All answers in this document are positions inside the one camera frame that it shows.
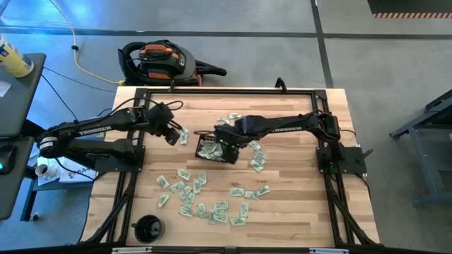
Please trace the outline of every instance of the wooden table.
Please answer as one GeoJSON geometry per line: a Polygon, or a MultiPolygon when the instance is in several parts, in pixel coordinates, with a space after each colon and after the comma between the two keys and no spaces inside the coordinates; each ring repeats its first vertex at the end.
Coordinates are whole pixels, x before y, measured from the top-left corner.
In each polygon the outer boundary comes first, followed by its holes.
{"type": "MultiPolygon", "coordinates": [[[[114,104],[118,105],[135,95],[137,87],[120,87],[114,104]]],[[[343,89],[327,89],[330,110],[339,119],[342,129],[352,130],[352,120],[343,89]]],[[[266,136],[260,141],[268,159],[265,169],[257,174],[249,166],[253,157],[247,147],[240,152],[235,165],[209,162],[194,157],[198,136],[196,130],[212,130],[217,118],[231,112],[242,115],[265,117],[292,116],[312,111],[311,99],[306,95],[181,95],[153,94],[157,102],[184,101],[184,107],[173,111],[174,120],[191,131],[187,146],[179,143],[168,145],[164,138],[145,135],[146,156],[143,171],[138,175],[130,223],[146,214],[161,218],[166,224],[163,238],[153,246],[241,246],[241,247],[307,247],[333,246],[330,216],[326,200],[325,183],[316,165],[317,139],[307,132],[279,133],[266,136]],[[190,181],[199,171],[206,171],[208,182],[197,195],[193,206],[194,217],[181,216],[178,211],[181,200],[169,189],[163,190],[155,180],[163,175],[170,184],[181,180],[178,169],[192,173],[190,181]],[[231,187],[257,190],[269,185],[271,192],[259,201],[250,202],[246,226],[231,227],[218,223],[209,225],[207,219],[197,217],[196,205],[205,203],[208,208],[221,200],[230,202],[230,217],[239,214],[243,198],[230,197],[231,187]],[[157,200],[162,193],[171,198],[159,209],[157,200]]],[[[354,146],[355,137],[350,132],[341,133],[345,146],[354,146]]],[[[111,131],[106,139],[125,138],[125,132],[111,131]]],[[[109,214],[117,187],[118,173],[108,173],[93,186],[88,218],[83,239],[93,235],[109,214]]],[[[350,212],[369,237],[379,242],[367,187],[355,175],[344,175],[344,184],[350,212]]],[[[119,215],[115,239],[121,231],[123,214],[119,215]]],[[[341,236],[345,239],[343,219],[339,215],[341,236]]],[[[137,246],[133,228],[129,229],[128,246],[137,246]]]]}

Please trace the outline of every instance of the black metal frame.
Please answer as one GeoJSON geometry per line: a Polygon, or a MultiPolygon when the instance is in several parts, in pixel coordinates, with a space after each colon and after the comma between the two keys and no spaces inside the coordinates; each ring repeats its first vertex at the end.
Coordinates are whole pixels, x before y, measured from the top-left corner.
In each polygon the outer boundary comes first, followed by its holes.
{"type": "MultiPolygon", "coordinates": [[[[278,80],[276,87],[277,89],[196,89],[190,87],[184,88],[174,88],[172,90],[167,89],[157,89],[157,88],[137,88],[136,97],[145,95],[150,98],[152,94],[235,94],[235,95],[307,95],[311,98],[311,105],[313,110],[319,109],[318,102],[321,103],[323,110],[329,112],[328,98],[326,96],[325,90],[288,90],[282,80],[278,80]]],[[[138,139],[138,144],[143,144],[144,132],[140,132],[138,139]]],[[[133,133],[129,132],[127,138],[132,138],[133,133]]],[[[324,147],[324,144],[319,141],[319,147],[324,147]]],[[[117,184],[116,195],[114,199],[114,206],[117,205],[119,199],[122,196],[124,182],[125,182],[125,172],[119,174],[119,180],[117,184]]],[[[348,212],[347,201],[345,196],[345,189],[343,184],[342,173],[337,172],[335,174],[338,183],[338,192],[336,193],[333,189],[333,184],[331,181],[332,174],[323,174],[325,185],[326,185],[326,195],[328,201],[328,210],[331,218],[331,229],[333,232],[333,242],[334,248],[329,248],[328,253],[336,251],[337,253],[412,253],[412,254],[427,254],[432,252],[425,252],[419,250],[406,250],[399,248],[387,248],[383,245],[375,244],[372,240],[368,239],[366,234],[359,228],[356,221],[353,219],[352,215],[348,212]],[[345,230],[347,233],[347,243],[344,243],[340,237],[338,218],[335,212],[336,206],[341,211],[345,220],[345,230]],[[362,242],[362,245],[355,244],[354,234],[362,242]]],[[[133,192],[136,180],[138,178],[137,173],[131,173],[131,178],[129,185],[133,184],[133,192]]],[[[29,250],[17,250],[14,253],[74,253],[77,250],[85,250],[90,253],[91,250],[95,249],[96,253],[111,253],[113,248],[120,248],[126,246],[126,237],[129,231],[129,223],[131,217],[131,210],[133,205],[133,195],[127,200],[123,223],[121,227],[121,233],[117,241],[114,241],[114,230],[116,229],[116,218],[113,223],[110,224],[110,228],[107,234],[106,243],[83,243],[77,246],[59,246],[51,248],[35,248],[29,250]]],[[[239,254],[239,253],[325,253],[322,252],[321,248],[247,248],[247,247],[193,247],[193,246],[156,246],[156,247],[144,247],[148,250],[152,250],[153,253],[224,253],[224,254],[239,254]]]]}

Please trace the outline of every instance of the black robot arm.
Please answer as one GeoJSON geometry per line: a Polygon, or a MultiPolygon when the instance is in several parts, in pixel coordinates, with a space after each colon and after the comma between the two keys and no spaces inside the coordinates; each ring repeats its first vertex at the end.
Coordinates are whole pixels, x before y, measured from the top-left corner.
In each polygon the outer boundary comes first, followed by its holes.
{"type": "Polygon", "coordinates": [[[260,140],[270,133],[309,131],[320,141],[328,143],[332,157],[342,157],[339,143],[340,129],[338,119],[327,113],[315,111],[298,116],[267,119],[262,116],[245,116],[234,126],[228,124],[215,126],[215,141],[222,145],[222,159],[234,164],[239,156],[239,148],[244,148],[253,140],[260,140]]]}
{"type": "Polygon", "coordinates": [[[77,139],[105,131],[146,131],[164,136],[174,145],[179,139],[171,109],[163,103],[150,109],[129,107],[84,121],[62,123],[37,138],[40,154],[46,158],[68,157],[96,171],[137,171],[141,168],[144,147],[132,145],[129,139],[114,142],[77,139]]]}

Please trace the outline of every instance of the white paper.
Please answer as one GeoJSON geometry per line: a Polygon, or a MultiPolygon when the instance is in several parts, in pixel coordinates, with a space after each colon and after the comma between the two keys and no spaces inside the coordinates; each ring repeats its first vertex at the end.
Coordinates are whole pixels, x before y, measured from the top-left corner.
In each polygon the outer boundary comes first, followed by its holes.
{"type": "Polygon", "coordinates": [[[11,87],[10,83],[0,81],[0,97],[5,96],[6,92],[8,92],[10,87],[11,87]]]}
{"type": "MultiPolygon", "coordinates": [[[[79,163],[74,162],[68,158],[64,158],[64,161],[60,160],[60,162],[67,169],[70,169],[72,171],[77,171],[79,173],[83,173],[83,174],[91,177],[92,179],[94,179],[97,176],[96,171],[89,169],[85,166],[82,166],[79,163]]],[[[69,172],[65,169],[61,169],[61,176],[59,178],[60,183],[80,183],[80,182],[87,182],[87,181],[91,181],[91,179],[86,178],[80,174],[75,174],[75,173],[69,172]]]]}

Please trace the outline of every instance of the power cord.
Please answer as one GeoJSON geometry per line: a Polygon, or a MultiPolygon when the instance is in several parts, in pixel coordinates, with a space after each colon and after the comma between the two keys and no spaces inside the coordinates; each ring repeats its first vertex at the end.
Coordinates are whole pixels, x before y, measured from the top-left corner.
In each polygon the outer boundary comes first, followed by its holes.
{"type": "Polygon", "coordinates": [[[90,88],[92,88],[92,89],[96,89],[96,90],[100,90],[100,91],[116,93],[116,91],[106,90],[106,89],[94,87],[94,86],[92,86],[92,85],[87,85],[87,84],[82,83],[82,82],[80,82],[80,81],[78,81],[78,80],[75,80],[75,79],[73,79],[73,78],[70,78],[70,77],[68,77],[68,76],[65,76],[65,75],[63,75],[63,74],[61,74],[61,73],[57,73],[56,71],[54,71],[54,70],[52,70],[52,69],[50,69],[50,68],[47,68],[46,66],[44,66],[44,69],[46,69],[46,70],[48,70],[48,71],[51,71],[51,72],[53,72],[53,73],[55,73],[55,74],[57,74],[57,75],[60,75],[60,76],[63,77],[63,78],[67,78],[67,79],[69,79],[69,80],[72,80],[73,82],[78,83],[78,84],[80,84],[80,85],[84,85],[84,86],[86,86],[86,87],[90,87],[90,88]]]}
{"type": "Polygon", "coordinates": [[[76,41],[76,33],[73,30],[73,26],[71,24],[71,22],[69,22],[69,19],[66,17],[66,15],[64,15],[63,11],[61,11],[60,8],[58,8],[58,6],[52,1],[49,0],[50,3],[52,3],[53,6],[55,6],[55,8],[58,10],[58,12],[60,12],[60,14],[63,16],[63,18],[66,20],[66,22],[69,25],[69,28],[71,29],[72,32],[72,38],[73,38],[73,45],[72,45],[72,50],[73,50],[73,61],[76,63],[77,67],[79,69],[81,69],[82,71],[86,72],[87,74],[90,74],[93,77],[99,78],[100,80],[103,80],[105,82],[111,83],[111,84],[118,84],[118,85],[123,85],[124,84],[124,80],[118,80],[118,81],[112,81],[106,78],[103,78],[99,75],[96,75],[94,73],[91,73],[90,71],[85,70],[82,66],[80,66],[77,62],[77,51],[78,51],[78,46],[77,46],[77,41],[76,41]]]}
{"type": "Polygon", "coordinates": [[[70,169],[66,168],[65,166],[63,166],[63,165],[61,164],[61,162],[59,161],[58,158],[55,158],[55,160],[56,160],[56,162],[58,162],[58,165],[59,165],[62,169],[65,169],[65,170],[67,170],[67,171],[69,171],[69,172],[71,172],[71,173],[74,173],[74,174],[79,174],[79,175],[81,175],[81,176],[86,177],[87,179],[91,179],[92,181],[94,181],[94,178],[93,178],[93,177],[89,177],[89,176],[85,175],[84,173],[80,173],[80,172],[77,172],[77,171],[70,170],[70,169]]]}
{"type": "Polygon", "coordinates": [[[66,106],[66,108],[72,113],[73,117],[78,121],[77,116],[74,114],[74,112],[71,110],[71,108],[69,108],[69,106],[64,102],[64,100],[61,98],[61,96],[59,96],[58,92],[55,90],[54,86],[44,77],[44,75],[42,75],[42,78],[45,79],[45,81],[47,82],[47,84],[50,85],[50,87],[53,89],[53,91],[56,93],[56,95],[58,96],[58,98],[61,100],[61,102],[63,102],[64,106],[66,106]]]}

